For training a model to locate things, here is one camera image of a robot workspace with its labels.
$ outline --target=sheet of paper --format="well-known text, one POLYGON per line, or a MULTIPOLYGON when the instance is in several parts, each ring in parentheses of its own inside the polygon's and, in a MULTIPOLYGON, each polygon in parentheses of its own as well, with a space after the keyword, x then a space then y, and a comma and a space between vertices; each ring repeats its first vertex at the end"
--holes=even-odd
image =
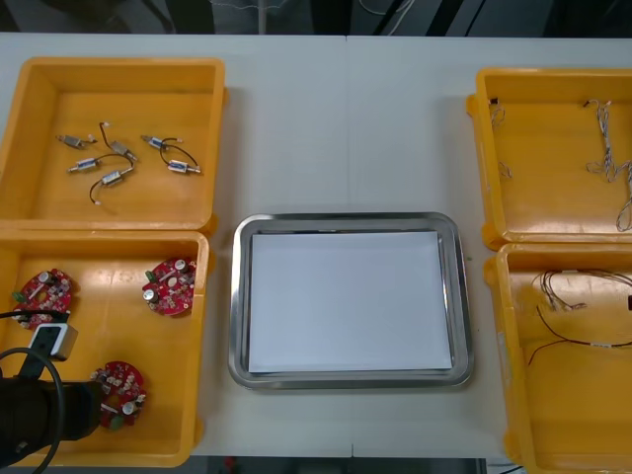
POLYGON ((436 232, 253 237, 251 372, 451 368, 436 232))

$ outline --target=table surface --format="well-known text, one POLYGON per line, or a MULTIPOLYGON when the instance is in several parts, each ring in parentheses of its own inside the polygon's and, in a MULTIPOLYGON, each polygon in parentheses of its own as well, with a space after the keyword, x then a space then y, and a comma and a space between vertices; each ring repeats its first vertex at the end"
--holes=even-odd
POLYGON ((629 39, 1 34, 0 127, 34 55, 218 56, 225 109, 194 454, 499 457, 505 409, 465 97, 484 66, 631 67, 629 39), (466 257, 475 368, 456 389, 259 393, 226 368, 231 239, 253 213, 438 211, 466 257))

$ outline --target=tray rim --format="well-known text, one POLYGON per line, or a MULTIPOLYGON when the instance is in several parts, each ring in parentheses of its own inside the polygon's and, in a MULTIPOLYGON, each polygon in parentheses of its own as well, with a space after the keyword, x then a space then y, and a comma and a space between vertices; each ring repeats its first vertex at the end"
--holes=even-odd
POLYGON ((250 389, 404 388, 455 386, 470 376, 473 363, 469 308, 461 243, 456 224, 438 212, 256 214, 235 230, 231 278, 228 370, 250 389), (255 233, 423 231, 439 234, 446 321, 452 369, 348 370, 252 373, 245 364, 250 243, 255 233))

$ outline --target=orange storage tray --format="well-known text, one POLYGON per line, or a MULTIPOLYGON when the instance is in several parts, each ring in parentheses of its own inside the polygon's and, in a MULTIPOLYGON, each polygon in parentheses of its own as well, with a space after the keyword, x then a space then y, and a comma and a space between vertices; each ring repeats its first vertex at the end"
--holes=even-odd
MULTIPOLYGON (((1 311, 13 309, 11 292, 32 276, 58 268, 68 273, 73 292, 68 323, 79 332, 70 358, 56 362, 62 380, 89 380, 110 360, 125 360, 145 377, 147 402, 133 427, 116 432, 98 427, 78 441, 64 441, 52 465, 162 466, 183 463, 199 435, 198 380, 204 299, 212 270, 208 241, 186 231, 12 231, 0 233, 1 311), (160 316, 147 307, 141 287, 144 272, 168 258, 197 259, 190 315, 160 316)), ((0 321, 0 348, 29 344, 33 332, 11 319, 0 321)), ((2 360, 5 376, 19 370, 24 357, 2 360)), ((43 379, 50 380, 44 371, 43 379)), ((37 465, 46 453, 21 465, 37 465)))
POLYGON ((539 319, 567 338, 632 340, 630 287, 572 273, 554 276, 557 294, 586 309, 553 312, 537 275, 604 269, 632 277, 632 244, 508 244, 485 265, 492 289, 509 430, 508 456, 529 474, 632 472, 632 411, 627 375, 632 348, 557 344, 539 319))
POLYGON ((610 140, 617 164, 632 160, 632 69, 483 69, 467 99, 474 121, 486 222, 493 250, 506 242, 632 242, 616 218, 627 177, 609 184, 589 173, 604 145, 588 99, 612 101, 610 140), (490 99, 506 110, 492 129, 490 99), (512 170, 502 178, 499 162, 512 170))
MULTIPOLYGON (((224 96, 219 59, 27 61, 0 149, 0 228, 209 231, 224 96), (106 159, 90 173, 66 169, 109 152, 100 121, 112 125, 109 139, 125 144, 138 162, 124 183, 99 190, 97 206, 88 197, 91 185, 125 168, 124 160, 106 159), (84 151, 55 139, 90 133, 99 143, 84 151), (183 138, 202 174, 167 170, 141 134, 183 138)), ((175 151, 173 159, 187 161, 175 151)))

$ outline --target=red circuit board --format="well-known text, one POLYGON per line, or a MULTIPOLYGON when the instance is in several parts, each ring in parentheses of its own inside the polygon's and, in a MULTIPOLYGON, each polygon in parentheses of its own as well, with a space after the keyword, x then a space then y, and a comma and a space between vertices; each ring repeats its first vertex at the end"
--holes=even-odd
POLYGON ((144 380, 140 372, 127 362, 115 360, 92 372, 90 378, 101 383, 105 394, 101 404, 101 426, 118 430, 123 425, 133 425, 147 395, 142 388, 144 380))
MULTIPOLYGON (((18 305, 14 311, 49 309, 69 314, 68 308, 72 300, 72 280, 61 270, 52 269, 31 278, 20 292, 13 293, 13 297, 18 300, 18 305)), ((15 316, 14 319, 20 322, 24 328, 31 330, 42 323, 53 321, 52 316, 47 314, 15 316)))
POLYGON ((142 287, 149 309, 165 316, 177 316, 194 303, 196 260, 169 259, 147 272, 149 282, 142 287))

